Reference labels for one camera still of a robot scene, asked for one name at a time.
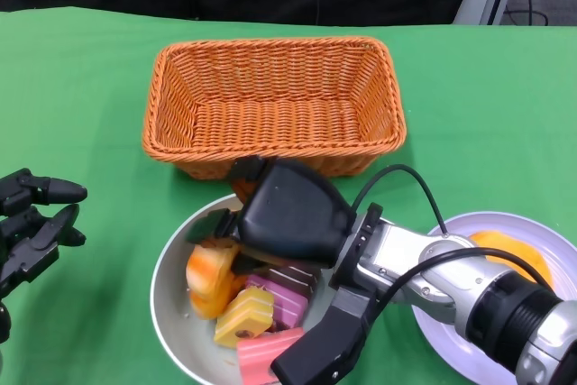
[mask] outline green tablecloth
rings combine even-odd
[[[195,182],[141,149],[156,53],[205,38],[367,34],[390,48],[408,120],[405,162],[430,184],[445,217],[499,210],[577,240],[577,31],[569,28],[339,29],[194,23],[78,9],[0,15],[0,174],[21,167],[84,184],[77,228],[87,235],[5,303],[13,333],[1,347],[4,385],[185,384],[154,334],[149,288],[169,236],[229,193]],[[426,231],[426,199],[401,174],[371,199]],[[463,384],[428,345],[408,307],[375,325],[343,383]]]

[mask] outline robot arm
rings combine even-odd
[[[22,282],[31,282],[59,257],[58,246],[80,246],[86,237],[73,227],[87,190],[78,184],[38,178],[28,169],[0,179],[0,301]],[[32,204],[71,204],[54,217]],[[0,343],[10,335],[8,310],[0,302]]]
[[[476,248],[459,234],[417,234],[382,218],[375,204],[357,216],[330,182],[295,161],[239,161],[233,173],[252,186],[244,184],[241,211],[212,216],[214,233],[265,261],[334,269],[337,291],[324,318],[271,366],[281,383],[338,382],[382,309],[397,302],[453,324],[519,384],[575,384],[577,301],[559,299],[516,256]],[[486,255],[513,261],[542,284]]]

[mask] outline orange wicker basket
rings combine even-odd
[[[354,175],[407,136],[389,51],[372,38],[195,41],[156,59],[142,147],[197,179],[248,155]]]

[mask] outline plate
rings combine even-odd
[[[502,212],[473,212],[446,222],[453,234],[470,236],[483,230],[498,230],[537,248],[553,276],[559,298],[577,298],[577,248],[550,228],[523,216]],[[440,234],[439,226],[429,234]],[[451,367],[480,385],[516,385],[515,375],[491,360],[481,349],[462,339],[452,325],[444,325],[413,307],[426,340]]]

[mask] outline pink striped block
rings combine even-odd
[[[263,385],[278,381],[270,365],[304,333],[303,328],[293,328],[240,341],[236,351],[243,385]]]
[[[294,328],[302,322],[307,311],[308,300],[293,292],[283,288],[277,283],[266,280],[260,275],[252,274],[246,281],[246,287],[256,286],[271,293],[274,297],[274,313],[272,315],[279,328]]]

